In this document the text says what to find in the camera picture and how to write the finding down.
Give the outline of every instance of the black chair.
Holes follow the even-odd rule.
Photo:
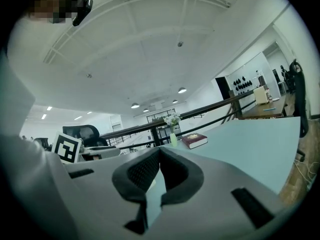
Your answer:
[[[307,113],[306,113],[306,83],[305,76],[301,65],[297,62],[296,59],[290,64],[289,67],[290,74],[294,78],[295,85],[295,101],[294,101],[294,117],[300,117],[300,138],[306,136],[309,130]],[[296,151],[302,157],[300,161],[305,160],[306,154],[300,149]]]
[[[107,141],[100,138],[98,129],[93,125],[63,126],[62,131],[71,137],[83,139],[85,147],[108,146]]]
[[[39,142],[45,150],[49,148],[48,138],[35,138],[33,141]]]

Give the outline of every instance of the book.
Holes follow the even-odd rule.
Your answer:
[[[189,149],[194,149],[208,142],[207,136],[199,133],[183,136],[181,140]]]

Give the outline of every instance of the ceiling light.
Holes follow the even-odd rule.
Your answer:
[[[136,108],[139,108],[140,106],[139,106],[139,104],[138,103],[133,103],[132,105],[131,105],[131,108],[132,109],[136,109]]]
[[[178,94],[183,94],[183,93],[186,92],[186,91],[187,91],[186,88],[181,87],[181,88],[179,89],[179,91],[178,91]]]

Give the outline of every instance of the black office chair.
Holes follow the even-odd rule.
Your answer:
[[[71,137],[83,139],[85,147],[108,146],[107,141],[100,138],[98,129],[93,125],[63,126],[62,131]]]
[[[47,148],[49,148],[49,144],[48,144],[48,138],[35,138],[33,140],[34,142],[39,142],[41,144],[41,146],[47,150]]]
[[[306,136],[309,130],[307,113],[306,113],[306,83],[305,76],[302,70],[301,65],[297,62],[296,59],[290,64],[289,67],[290,74],[294,78],[295,85],[295,101],[294,101],[294,117],[300,117],[300,138]],[[305,160],[306,154],[300,149],[296,151],[302,157],[300,161]]]

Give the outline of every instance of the vase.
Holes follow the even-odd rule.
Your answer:
[[[174,133],[170,133],[170,141],[172,146],[176,147],[178,145],[177,136]]]

